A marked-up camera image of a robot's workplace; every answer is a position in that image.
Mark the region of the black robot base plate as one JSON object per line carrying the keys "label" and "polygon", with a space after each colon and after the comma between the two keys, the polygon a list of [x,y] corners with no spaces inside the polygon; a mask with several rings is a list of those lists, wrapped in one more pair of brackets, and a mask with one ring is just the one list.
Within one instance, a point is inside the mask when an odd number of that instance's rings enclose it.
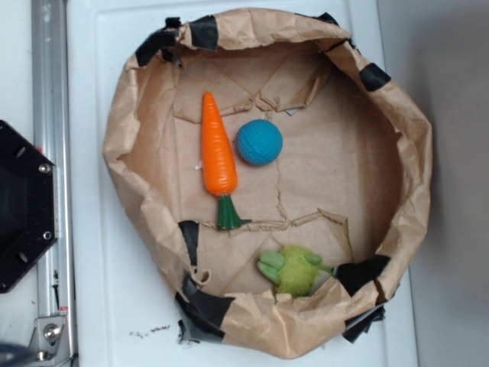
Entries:
{"label": "black robot base plate", "polygon": [[11,291],[57,240],[55,166],[1,121],[1,292]]}

